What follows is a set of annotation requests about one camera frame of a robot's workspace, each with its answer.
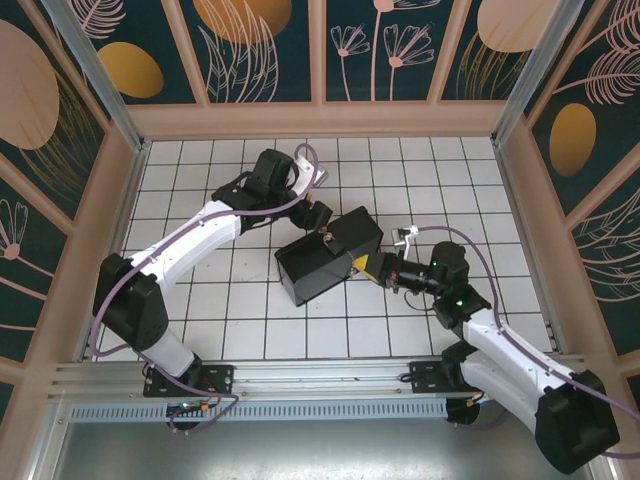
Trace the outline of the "starry night painted box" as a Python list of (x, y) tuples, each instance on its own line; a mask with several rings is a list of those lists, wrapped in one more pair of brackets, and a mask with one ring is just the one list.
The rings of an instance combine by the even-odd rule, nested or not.
[(331, 254), (319, 231), (308, 233), (274, 254), (281, 284), (297, 307), (347, 280), (352, 262), (377, 252), (383, 238), (382, 230), (364, 206), (326, 227), (344, 247), (339, 256)]

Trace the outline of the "aluminium side edge strip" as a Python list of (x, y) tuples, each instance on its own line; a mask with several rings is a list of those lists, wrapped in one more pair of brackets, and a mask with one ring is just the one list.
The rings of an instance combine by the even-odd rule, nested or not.
[(504, 188), (512, 208), (516, 229), (521, 240), (524, 256), (532, 278), (536, 298), (541, 308), (541, 314), (545, 323), (553, 352), (557, 355), (565, 354), (566, 342), (562, 331), (557, 325), (555, 307), (551, 304), (549, 291), (544, 283), (544, 275), (541, 272), (541, 264), (534, 249), (533, 239), (525, 218), (525, 211), (516, 191), (516, 183), (509, 170), (507, 159), (499, 147), (493, 147), (498, 168), (503, 179)]
[(111, 139), (91, 174), (74, 234), (74, 259), (79, 262), (74, 278), (80, 284), (72, 289), (72, 300), (83, 313), (76, 328), (74, 362), (91, 356), (88, 348), (100, 267), (110, 254), (122, 250), (149, 149), (146, 141), (132, 150), (126, 143), (117, 147)]

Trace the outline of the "grey metal sheet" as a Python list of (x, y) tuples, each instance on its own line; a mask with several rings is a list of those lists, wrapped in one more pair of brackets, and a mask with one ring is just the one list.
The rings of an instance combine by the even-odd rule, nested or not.
[(73, 424), (46, 480), (609, 480), (555, 470), (514, 420), (487, 431), (441, 419)]

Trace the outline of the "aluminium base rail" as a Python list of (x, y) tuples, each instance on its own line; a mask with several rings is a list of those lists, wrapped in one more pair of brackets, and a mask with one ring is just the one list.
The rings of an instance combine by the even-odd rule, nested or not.
[[(232, 393), (243, 401), (405, 398), (399, 381), (410, 357), (334, 360), (237, 361)], [(50, 400), (141, 401), (146, 380), (141, 362), (82, 362), (56, 367), (47, 387)]]

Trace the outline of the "aluminium corner post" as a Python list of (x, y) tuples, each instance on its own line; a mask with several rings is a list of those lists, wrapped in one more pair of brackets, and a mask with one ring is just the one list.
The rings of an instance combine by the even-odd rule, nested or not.
[(587, 0), (559, 0), (550, 18), (543, 24), (539, 39), (529, 54), (525, 65), (507, 98), (495, 127), (491, 133), (492, 145), (499, 150), (509, 139), (521, 119), (537, 87), (558, 57), (562, 45), (572, 28), (579, 25), (580, 14)]
[(127, 144), (135, 153), (144, 145), (144, 138), (136, 127), (119, 92), (109, 78), (97, 52), (89, 38), (83, 32), (72, 7), (67, 0), (41, 0), (53, 24), (58, 28), (74, 58), (79, 62), (111, 115)]

